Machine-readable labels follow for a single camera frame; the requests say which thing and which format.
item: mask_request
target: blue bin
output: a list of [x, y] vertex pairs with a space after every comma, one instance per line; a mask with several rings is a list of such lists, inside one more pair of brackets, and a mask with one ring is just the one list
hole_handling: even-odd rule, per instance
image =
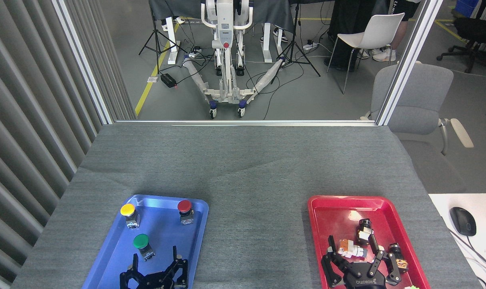
[[457, 0], [455, 10], [466, 17], [470, 17], [477, 3], [478, 0]]

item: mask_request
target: computer mouse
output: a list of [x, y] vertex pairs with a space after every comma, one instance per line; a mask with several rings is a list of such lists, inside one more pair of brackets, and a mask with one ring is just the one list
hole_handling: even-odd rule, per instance
[[450, 216], [459, 234], [475, 236], [477, 233], [477, 225], [470, 212], [460, 207], [453, 207], [450, 209]]

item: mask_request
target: white chair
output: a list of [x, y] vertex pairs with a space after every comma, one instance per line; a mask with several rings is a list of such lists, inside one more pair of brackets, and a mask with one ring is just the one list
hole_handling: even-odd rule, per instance
[[[336, 38], [336, 42], [334, 44], [334, 50], [336, 48], [336, 45], [338, 44], [338, 39], [343, 40], [344, 42], [346, 42], [346, 44], [352, 47], [350, 59], [348, 60], [348, 67], [346, 68], [345, 86], [343, 87], [342, 91], [343, 94], [345, 94], [346, 81], [348, 79], [348, 71], [350, 70], [350, 62], [352, 60], [353, 52], [356, 49], [374, 49], [383, 46], [390, 46], [390, 43], [395, 37], [395, 33], [397, 32], [397, 28], [402, 21], [404, 14], [405, 13], [392, 15], [373, 15], [370, 21], [368, 21], [366, 29], [363, 33], [338, 34], [338, 38]], [[331, 55], [331, 60], [329, 61], [327, 72], [329, 72], [329, 68], [331, 67], [333, 55]]]

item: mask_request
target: gray curtain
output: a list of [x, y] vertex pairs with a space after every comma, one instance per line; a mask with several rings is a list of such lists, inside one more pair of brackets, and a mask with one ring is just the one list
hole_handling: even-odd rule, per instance
[[[67, 3], [111, 119], [134, 119], [96, 0]], [[0, 0], [0, 288], [9, 288], [102, 124], [49, 0]]]
[[98, 0], [56, 1], [66, 4], [111, 117], [136, 119]]

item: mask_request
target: blue tray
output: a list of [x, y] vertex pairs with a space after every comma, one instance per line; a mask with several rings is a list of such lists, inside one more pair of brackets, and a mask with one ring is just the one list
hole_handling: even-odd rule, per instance
[[[177, 204], [182, 200], [152, 195], [134, 195], [127, 199], [122, 205], [130, 203], [136, 207], [141, 215], [140, 227], [128, 229], [125, 217], [117, 214], [82, 289], [120, 288], [120, 273], [127, 271], [127, 267], [133, 263], [134, 253], [138, 254], [138, 271], [141, 274], [164, 271], [173, 261], [174, 245], [177, 246], [177, 254], [188, 260], [188, 289], [193, 288], [209, 206], [200, 199], [188, 199], [195, 210], [195, 221], [193, 224], [182, 225], [177, 210]], [[155, 252], [155, 256], [146, 262], [133, 246], [133, 239], [138, 234], [148, 235], [149, 244]], [[129, 282], [129, 288], [136, 286], [134, 280]]]

